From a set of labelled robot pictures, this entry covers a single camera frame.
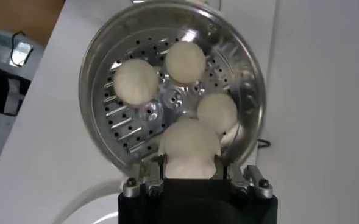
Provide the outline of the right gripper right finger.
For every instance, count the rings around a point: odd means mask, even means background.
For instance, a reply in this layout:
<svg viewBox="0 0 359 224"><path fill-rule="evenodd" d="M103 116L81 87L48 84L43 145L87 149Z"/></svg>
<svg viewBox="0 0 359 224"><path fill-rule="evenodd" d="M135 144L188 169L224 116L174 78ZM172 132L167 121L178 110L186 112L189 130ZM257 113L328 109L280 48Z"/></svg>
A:
<svg viewBox="0 0 359 224"><path fill-rule="evenodd" d="M214 179L230 180L233 189L244 194L254 193L257 198L272 198L273 187L256 165L243 168L238 163L227 164L221 156L215 156Z"/></svg>

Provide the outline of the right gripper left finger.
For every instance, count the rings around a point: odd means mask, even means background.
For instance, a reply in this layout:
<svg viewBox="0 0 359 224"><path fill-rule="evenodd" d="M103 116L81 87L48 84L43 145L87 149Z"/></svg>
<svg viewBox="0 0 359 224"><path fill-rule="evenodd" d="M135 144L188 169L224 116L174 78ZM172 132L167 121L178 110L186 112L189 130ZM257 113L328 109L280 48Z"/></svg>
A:
<svg viewBox="0 0 359 224"><path fill-rule="evenodd" d="M144 187L148 196L158 196L163 191L163 173L166 155L136 160L130 166L129 177L123 184L123 196L134 198L141 195Z"/></svg>

